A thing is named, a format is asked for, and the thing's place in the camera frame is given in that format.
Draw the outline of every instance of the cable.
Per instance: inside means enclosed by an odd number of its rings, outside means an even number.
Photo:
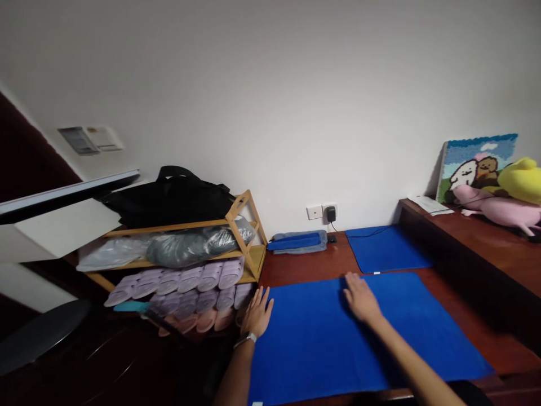
[[[497,196],[487,196],[487,197],[482,197],[481,199],[472,200],[471,202],[467,202],[467,203],[464,203],[464,204],[455,206],[455,207],[453,207],[453,208],[448,208],[448,209],[442,209],[442,210],[431,211],[429,214],[432,214],[432,213],[439,213],[439,212],[441,212],[441,211],[447,211],[447,210],[458,209],[458,208],[460,208],[460,207],[466,206],[466,204],[475,203],[476,201],[485,200],[485,199],[493,198],[493,197],[497,197]]]
[[[477,200],[472,200],[471,202],[467,202],[467,203],[464,203],[464,204],[461,204],[461,205],[458,205],[456,207],[453,207],[453,208],[448,208],[448,209],[443,209],[443,210],[436,210],[436,211],[431,211],[429,214],[432,214],[432,213],[439,213],[440,211],[447,211],[447,210],[454,210],[454,209],[458,209],[460,207],[463,207],[463,206],[466,206],[466,204],[470,204],[470,203],[475,203],[477,201],[480,201],[480,200],[485,200],[485,199],[488,199],[488,198],[492,198],[492,197],[497,197],[497,196],[488,196],[488,197],[483,197],[481,199],[477,199]],[[371,236],[375,236],[377,234],[380,234],[382,232],[384,232],[385,230],[388,230],[389,228],[391,228],[394,224],[391,224],[390,226],[386,226],[384,228],[380,228],[379,230],[377,231],[374,231],[372,234],[368,234],[366,236],[349,236],[348,235],[348,238],[368,238],[368,237],[371,237]]]

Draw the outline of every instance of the black backpack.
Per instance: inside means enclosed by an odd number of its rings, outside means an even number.
[[[98,197],[129,228],[223,219],[235,200],[229,188],[200,180],[188,169],[163,166],[154,183]]]

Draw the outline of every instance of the pink plush toy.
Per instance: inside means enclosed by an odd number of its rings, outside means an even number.
[[[490,192],[474,189],[468,185],[457,186],[453,192],[457,199],[455,202],[467,207],[462,210],[465,216],[483,214],[496,224],[518,227],[529,237],[535,237],[530,228],[541,230],[541,227],[536,225],[541,221],[541,206],[515,198],[495,197]]]

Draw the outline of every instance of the hand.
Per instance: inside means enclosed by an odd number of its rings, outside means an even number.
[[[267,306],[270,290],[270,288],[267,288],[263,298],[261,298],[263,295],[262,286],[255,291],[254,297],[248,306],[248,310],[246,310],[244,321],[242,322],[241,334],[250,332],[254,333],[255,336],[259,338],[266,331],[271,318],[272,307],[274,306],[274,299],[271,299]]]
[[[356,273],[348,272],[345,281],[349,289],[344,289],[349,308],[359,321],[368,324],[383,318],[376,296],[372,293],[364,279]]]

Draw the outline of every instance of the wristwatch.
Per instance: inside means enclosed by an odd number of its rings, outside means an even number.
[[[258,338],[255,336],[254,333],[250,333],[250,332],[247,332],[247,333],[244,333],[243,335],[241,335],[241,337],[237,340],[237,342],[235,343],[235,345],[233,346],[233,349],[237,348],[240,344],[242,343],[245,343],[246,341],[248,340],[252,340],[254,342],[254,344],[257,342]]]

